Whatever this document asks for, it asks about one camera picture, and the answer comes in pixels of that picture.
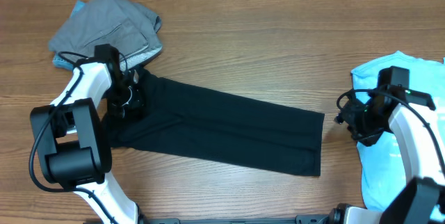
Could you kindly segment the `black t-shirt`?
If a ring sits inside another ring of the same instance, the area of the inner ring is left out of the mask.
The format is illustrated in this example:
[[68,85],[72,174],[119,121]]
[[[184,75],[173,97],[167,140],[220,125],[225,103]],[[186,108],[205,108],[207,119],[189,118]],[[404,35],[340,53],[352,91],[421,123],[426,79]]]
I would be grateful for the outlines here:
[[324,115],[156,77],[138,68],[144,106],[102,123],[111,147],[302,176],[321,173]]

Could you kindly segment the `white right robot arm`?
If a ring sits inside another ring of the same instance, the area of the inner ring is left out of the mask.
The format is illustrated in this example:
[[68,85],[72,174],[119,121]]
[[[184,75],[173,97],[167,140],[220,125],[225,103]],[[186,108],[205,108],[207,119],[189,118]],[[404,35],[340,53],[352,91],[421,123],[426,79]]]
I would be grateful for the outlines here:
[[433,210],[444,211],[444,144],[436,106],[428,93],[410,89],[409,80],[409,70],[391,66],[380,70],[376,88],[365,91],[367,103],[357,99],[357,89],[341,94],[348,101],[338,106],[335,121],[347,123],[352,139],[367,147],[384,132],[393,133],[407,184],[384,211],[340,204],[329,223],[434,223]]

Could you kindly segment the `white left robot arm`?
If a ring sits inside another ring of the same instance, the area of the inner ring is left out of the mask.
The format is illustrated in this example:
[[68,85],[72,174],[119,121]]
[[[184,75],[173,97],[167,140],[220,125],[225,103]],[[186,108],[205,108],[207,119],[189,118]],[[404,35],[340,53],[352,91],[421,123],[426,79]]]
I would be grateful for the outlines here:
[[97,113],[102,99],[119,119],[144,106],[137,71],[120,67],[126,62],[110,44],[95,46],[93,56],[71,62],[73,76],[64,91],[30,114],[32,182],[46,192],[79,195],[103,223],[148,222],[111,172],[111,147]]

